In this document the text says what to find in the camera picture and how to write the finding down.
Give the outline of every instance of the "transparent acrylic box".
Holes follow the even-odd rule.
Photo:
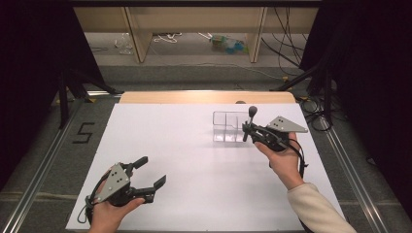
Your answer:
[[[242,123],[248,118],[247,112],[213,112],[213,141],[243,142]]]

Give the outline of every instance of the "human hand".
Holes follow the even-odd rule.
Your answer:
[[[101,191],[105,182],[97,189],[97,193]],[[93,208],[93,221],[91,222],[89,233],[114,233],[120,226],[123,218],[145,203],[144,198],[136,198],[122,207],[115,207],[108,201],[98,203]]]
[[[289,133],[289,138],[291,139],[291,146],[300,150],[299,144],[295,142],[296,134]],[[267,156],[273,171],[278,175],[279,179],[288,190],[304,183],[297,170],[299,158],[296,152],[290,148],[276,152],[260,142],[255,142],[255,146],[260,152]]]

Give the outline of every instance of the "white paper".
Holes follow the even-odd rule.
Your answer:
[[[254,123],[265,126],[277,116],[305,128],[297,104],[256,104]],[[214,142],[213,112],[247,112],[235,104],[117,104],[73,213],[69,230],[89,229],[77,222],[85,197],[116,162],[149,162],[134,170],[131,186],[166,184],[154,202],[140,206],[120,230],[274,231],[302,230],[287,200],[287,190],[249,138],[246,143]],[[306,163],[305,181],[314,183],[342,215],[310,133],[299,133]]]

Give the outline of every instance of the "gray metal bracket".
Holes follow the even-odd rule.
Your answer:
[[[109,177],[100,193],[96,195],[97,202],[104,202],[113,193],[130,183],[130,178],[126,175],[119,163],[115,164],[110,171]]]
[[[304,128],[282,116],[274,118],[267,125],[268,128],[274,129],[279,132],[297,132],[297,133],[307,133],[308,129]]]

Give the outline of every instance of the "white sleeve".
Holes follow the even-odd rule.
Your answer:
[[[356,232],[311,183],[289,190],[288,200],[299,219],[313,232]]]

